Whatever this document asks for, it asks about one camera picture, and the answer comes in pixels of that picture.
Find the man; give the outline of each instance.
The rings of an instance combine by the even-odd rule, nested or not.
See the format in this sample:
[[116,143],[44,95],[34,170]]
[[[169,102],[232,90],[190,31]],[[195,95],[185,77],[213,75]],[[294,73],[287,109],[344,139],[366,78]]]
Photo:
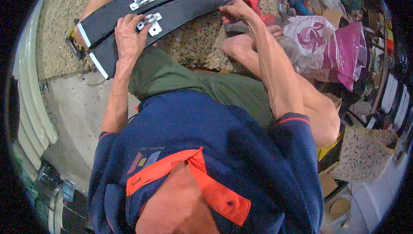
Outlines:
[[[225,24],[251,28],[254,39],[239,41],[254,41],[256,55],[223,48],[262,82],[191,72],[157,48],[143,51],[150,26],[135,31],[143,15],[118,20],[119,60],[88,194],[96,233],[319,231],[324,203],[305,116],[313,90],[243,1],[220,11]],[[128,90],[142,100],[129,123]]]

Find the granite countertop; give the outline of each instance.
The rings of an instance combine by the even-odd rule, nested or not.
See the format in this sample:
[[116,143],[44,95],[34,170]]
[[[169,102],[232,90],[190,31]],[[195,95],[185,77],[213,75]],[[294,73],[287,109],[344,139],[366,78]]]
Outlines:
[[[65,38],[85,10],[88,0],[45,0],[40,15],[37,61],[39,79],[68,73],[96,70],[86,57],[78,61]],[[260,0],[264,14],[278,15],[277,0]],[[174,30],[158,45],[184,66],[202,66],[209,69],[234,71],[234,66],[220,50],[225,31],[219,12],[201,16]]]

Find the concrete floor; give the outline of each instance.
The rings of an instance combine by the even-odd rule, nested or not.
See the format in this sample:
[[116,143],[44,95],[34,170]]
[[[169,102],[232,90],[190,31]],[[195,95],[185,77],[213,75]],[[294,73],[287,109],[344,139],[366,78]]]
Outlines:
[[[84,82],[99,83],[99,72],[77,74]],[[45,151],[45,158],[87,193],[100,127],[113,79],[99,86],[88,86],[72,77],[52,78],[44,92],[46,107],[57,127],[59,139]],[[129,117],[136,114],[140,101],[129,94]]]

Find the green shorts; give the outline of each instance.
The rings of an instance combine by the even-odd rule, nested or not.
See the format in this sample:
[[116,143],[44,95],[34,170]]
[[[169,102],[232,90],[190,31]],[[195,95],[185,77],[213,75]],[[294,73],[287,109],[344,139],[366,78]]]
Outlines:
[[144,100],[181,89],[193,89],[220,103],[241,107],[263,127],[273,120],[268,94],[261,81],[236,74],[192,72],[160,48],[146,48],[133,69],[129,92]]

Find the knee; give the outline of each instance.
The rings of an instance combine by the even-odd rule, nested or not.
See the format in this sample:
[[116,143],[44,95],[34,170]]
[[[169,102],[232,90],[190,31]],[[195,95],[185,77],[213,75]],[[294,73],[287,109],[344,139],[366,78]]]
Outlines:
[[340,117],[331,99],[326,101],[323,111],[325,113],[323,142],[319,147],[328,147],[338,138],[340,132]]

